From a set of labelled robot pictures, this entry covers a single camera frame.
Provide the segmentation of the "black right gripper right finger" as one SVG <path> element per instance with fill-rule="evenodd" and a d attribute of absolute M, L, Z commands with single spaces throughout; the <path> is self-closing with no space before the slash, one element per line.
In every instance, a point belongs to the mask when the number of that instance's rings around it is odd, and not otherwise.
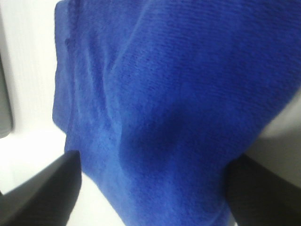
<path fill-rule="evenodd" d="M 239 226 L 299 226 L 301 190 L 246 155 L 227 168 L 226 200 Z"/>

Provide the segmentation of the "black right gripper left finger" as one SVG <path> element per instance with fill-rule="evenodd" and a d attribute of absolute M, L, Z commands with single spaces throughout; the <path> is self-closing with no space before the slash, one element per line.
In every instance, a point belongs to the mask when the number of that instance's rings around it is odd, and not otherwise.
<path fill-rule="evenodd" d="M 79 152 L 67 152 L 0 196 L 2 226 L 65 226 L 81 188 Z"/>

